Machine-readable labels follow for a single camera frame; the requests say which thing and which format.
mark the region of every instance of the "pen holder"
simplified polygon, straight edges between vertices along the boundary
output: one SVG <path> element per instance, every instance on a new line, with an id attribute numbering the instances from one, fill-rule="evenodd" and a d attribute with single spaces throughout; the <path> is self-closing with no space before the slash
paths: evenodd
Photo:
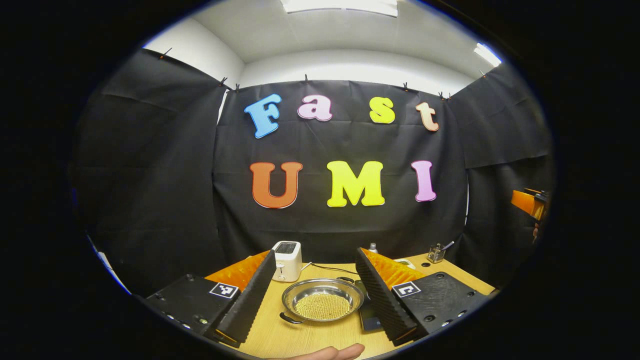
<path id="1" fill-rule="evenodd" d="M 429 249 L 429 254 L 427 254 L 427 260 L 429 260 L 432 263 L 439 263 L 442 260 L 444 260 L 444 252 L 445 250 L 442 249 L 442 246 L 440 244 L 436 244 L 436 246 L 431 247 Z"/>

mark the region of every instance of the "black curtain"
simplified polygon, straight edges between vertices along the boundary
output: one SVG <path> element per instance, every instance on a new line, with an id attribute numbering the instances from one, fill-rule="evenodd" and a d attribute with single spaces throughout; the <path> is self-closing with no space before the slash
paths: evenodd
<path id="1" fill-rule="evenodd" d="M 226 87 L 160 55 L 140 50 L 96 90 L 70 166 L 83 225 L 142 296 L 224 264 L 211 169 Z"/>
<path id="2" fill-rule="evenodd" d="M 256 128 L 244 109 L 271 95 L 278 129 L 256 138 Z M 306 95 L 328 97 L 333 117 L 328 121 L 303 119 L 297 110 Z M 387 97 L 395 120 L 374 123 L 369 101 Z M 427 102 L 434 110 L 438 131 L 422 124 L 416 105 Z M 432 162 L 431 182 L 436 199 L 417 202 L 413 161 Z M 271 209 L 252 197 L 250 165 L 268 162 L 271 193 L 284 193 L 280 165 L 303 165 L 298 197 L 287 208 Z M 384 205 L 330 208 L 330 161 L 345 161 L 358 176 L 366 161 L 379 161 Z M 229 262 L 270 249 L 280 240 L 300 241 L 304 261 L 349 263 L 357 247 L 376 243 L 381 254 L 400 258 L 427 252 L 430 245 L 457 240 L 462 233 L 467 203 L 467 177 L 457 126 L 447 101 L 439 96 L 401 87 L 356 81 L 294 81 L 242 88 L 227 95 L 218 124 L 214 185 L 219 227 Z M 454 257 L 456 246 L 450 251 Z"/>
<path id="3" fill-rule="evenodd" d="M 551 135 L 535 96 L 505 63 L 460 90 L 450 105 L 469 182 L 455 263 L 501 288 L 535 246 L 534 219 L 511 196 L 524 188 L 553 190 Z"/>

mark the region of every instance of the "finger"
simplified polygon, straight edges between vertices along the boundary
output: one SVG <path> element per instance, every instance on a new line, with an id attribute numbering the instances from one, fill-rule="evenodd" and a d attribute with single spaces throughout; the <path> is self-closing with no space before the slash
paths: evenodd
<path id="1" fill-rule="evenodd" d="M 364 345 L 355 343 L 348 348 L 343 348 L 338 352 L 334 360 L 353 360 L 364 351 Z"/>
<path id="2" fill-rule="evenodd" d="M 338 355 L 335 347 L 326 347 L 311 354 L 298 355 L 288 358 L 288 360 L 334 360 Z"/>

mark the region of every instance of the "table surface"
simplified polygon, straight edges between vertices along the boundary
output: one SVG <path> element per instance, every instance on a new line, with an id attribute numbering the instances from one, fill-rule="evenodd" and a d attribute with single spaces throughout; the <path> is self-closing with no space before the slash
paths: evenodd
<path id="1" fill-rule="evenodd" d="M 426 254 L 405 259 L 411 261 L 416 270 L 423 274 L 431 275 L 442 271 L 484 295 L 489 295 L 493 291 L 493 286 L 475 278 L 447 260 L 432 264 L 427 260 Z M 429 267 L 420 265 L 425 262 L 431 265 Z M 356 271 L 355 264 L 318 265 Z M 354 280 L 360 279 L 360 276 L 356 274 L 310 265 L 302 270 L 298 281 L 316 277 L 335 278 L 338 276 L 346 276 Z M 412 342 L 396 347 L 387 339 L 387 335 L 382 329 L 364 333 L 360 325 L 358 311 L 334 322 L 304 322 L 296 325 L 288 323 L 280 318 L 280 313 L 285 311 L 282 304 L 282 293 L 292 284 L 294 283 L 271 281 L 247 340 L 240 345 L 239 351 L 262 358 L 284 358 L 308 354 L 329 346 L 342 349 L 354 343 L 361 343 L 365 346 L 365 350 L 356 358 L 356 360 L 360 360 L 389 352 Z"/>

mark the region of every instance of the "ceiling light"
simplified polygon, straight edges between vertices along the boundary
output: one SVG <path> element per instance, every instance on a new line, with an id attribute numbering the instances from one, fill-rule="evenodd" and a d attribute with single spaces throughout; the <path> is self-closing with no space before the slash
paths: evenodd
<path id="1" fill-rule="evenodd" d="M 474 53 L 482 56 L 482 58 L 488 61 L 488 63 L 490 63 L 491 65 L 493 65 L 493 67 L 496 67 L 502 63 L 502 61 L 498 59 L 498 57 L 495 54 L 493 54 L 491 50 L 489 50 L 489 48 L 487 48 L 483 44 L 477 43 Z"/>
<path id="2" fill-rule="evenodd" d="M 287 13 L 306 10 L 346 9 L 398 16 L 397 0 L 280 0 Z"/>

